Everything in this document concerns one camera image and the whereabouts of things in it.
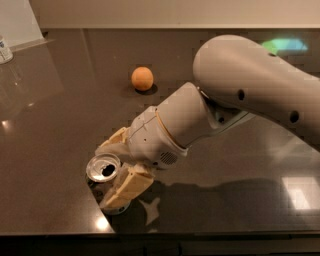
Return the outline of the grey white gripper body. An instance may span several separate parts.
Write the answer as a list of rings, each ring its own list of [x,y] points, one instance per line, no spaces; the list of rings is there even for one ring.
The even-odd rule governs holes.
[[[188,152],[171,138],[154,106],[133,120],[127,145],[134,161],[161,170],[172,168]]]

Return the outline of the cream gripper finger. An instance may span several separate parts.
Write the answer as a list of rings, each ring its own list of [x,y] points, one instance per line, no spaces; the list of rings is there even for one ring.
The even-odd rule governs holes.
[[[125,207],[153,182],[153,168],[140,163],[124,164],[99,206],[102,210],[117,210]]]
[[[95,150],[95,155],[113,154],[120,159],[130,159],[131,154],[128,146],[129,128],[122,127],[111,137],[104,141]]]

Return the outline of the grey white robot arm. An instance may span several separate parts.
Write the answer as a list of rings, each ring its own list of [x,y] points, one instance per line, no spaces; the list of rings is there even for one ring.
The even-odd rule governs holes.
[[[195,80],[137,116],[96,154],[117,162],[118,175],[100,203],[126,209],[199,139],[221,134],[254,115],[267,118],[313,148],[320,146],[320,79],[263,46],[236,35],[207,41],[193,62]]]

